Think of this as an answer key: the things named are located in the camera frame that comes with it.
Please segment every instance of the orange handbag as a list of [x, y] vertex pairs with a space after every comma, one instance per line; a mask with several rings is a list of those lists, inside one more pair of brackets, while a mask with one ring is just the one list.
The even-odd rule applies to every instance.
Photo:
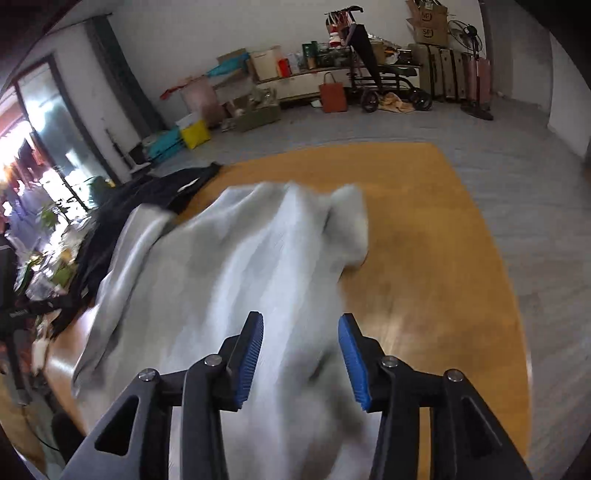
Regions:
[[[333, 78], [333, 83], [326, 83], [326, 76], [330, 75]], [[331, 72], [324, 74], [324, 83], [318, 85], [320, 89], [320, 101], [322, 102], [322, 110], [325, 113], [346, 112], [347, 97], [345, 96], [345, 88], [343, 84], [335, 81], [335, 76]]]

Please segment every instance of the white wall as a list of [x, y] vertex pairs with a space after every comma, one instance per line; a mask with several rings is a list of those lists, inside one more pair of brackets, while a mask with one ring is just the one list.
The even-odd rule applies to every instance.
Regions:
[[105, 128], [113, 132], [125, 151], [137, 145], [140, 138], [107, 83], [84, 25], [68, 27], [43, 38], [27, 56], [21, 70], [50, 53], [96, 146], [119, 178], [128, 180], [128, 168], [113, 149]]
[[552, 97], [552, 48], [550, 32], [512, 1], [513, 46], [512, 97], [535, 103], [550, 112]]
[[[444, 3], [450, 15], [474, 24], [483, 36], [478, 0]], [[156, 103], [167, 88], [215, 67], [217, 56], [237, 48], [281, 45], [286, 54], [301, 50], [301, 44], [311, 40], [328, 41], [324, 13], [349, 4], [342, 0], [125, 0], [109, 20], [131, 70]], [[404, 0], [366, 0], [360, 5], [365, 11], [355, 18], [369, 33], [402, 46], [413, 42]]]
[[550, 33], [515, 0], [485, 0], [491, 26], [493, 90], [550, 112]]
[[591, 138], [591, 90], [558, 40], [553, 35], [550, 40], [554, 81], [548, 128], [583, 157]]

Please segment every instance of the luggage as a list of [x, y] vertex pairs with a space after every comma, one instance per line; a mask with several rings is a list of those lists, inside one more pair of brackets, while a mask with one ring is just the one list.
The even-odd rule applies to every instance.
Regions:
[[439, 49], [420, 43], [411, 43], [408, 47], [413, 54], [413, 63], [421, 67], [419, 71], [421, 89], [434, 99], [441, 98], [443, 96], [443, 79]]
[[456, 76], [454, 75], [454, 64], [452, 51], [449, 48], [441, 49], [441, 66], [443, 71], [443, 92], [446, 100], [455, 102], [457, 100]]
[[433, 98], [441, 99], [443, 97], [443, 66], [439, 47], [429, 45], [429, 59], [433, 74]]
[[453, 73], [456, 78], [457, 99], [466, 100], [466, 70], [464, 69], [464, 58], [462, 52], [452, 51]]
[[[467, 80], [467, 97], [476, 100], [476, 61], [468, 53], [462, 54]], [[486, 109], [491, 103], [491, 63], [487, 59], [478, 59], [478, 75], [480, 76], [480, 105]]]

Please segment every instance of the gray floor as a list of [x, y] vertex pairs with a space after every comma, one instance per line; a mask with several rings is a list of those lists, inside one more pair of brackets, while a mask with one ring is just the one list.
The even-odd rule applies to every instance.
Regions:
[[159, 170], [330, 143], [436, 144], [480, 207], [513, 282], [534, 379], [528, 463], [536, 478], [554, 480], [591, 432], [591, 185], [543, 113], [502, 99], [493, 113], [495, 121], [484, 122], [441, 103], [407, 115], [300, 107], [251, 132], [217, 133]]

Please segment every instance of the orange table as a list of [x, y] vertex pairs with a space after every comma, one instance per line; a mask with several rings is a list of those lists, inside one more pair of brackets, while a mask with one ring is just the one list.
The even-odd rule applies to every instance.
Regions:
[[[296, 181], [318, 192], [356, 183], [369, 216], [369, 254], [346, 270], [347, 310], [365, 335], [413, 368], [461, 369], [522, 455], [530, 441], [527, 353], [515, 297], [477, 207], [431, 144], [349, 144], [292, 151], [225, 167], [183, 212], [186, 220], [228, 186]], [[46, 376], [84, 428], [70, 378], [91, 327], [84, 315], [54, 342]], [[428, 412], [420, 478], [428, 478]]]

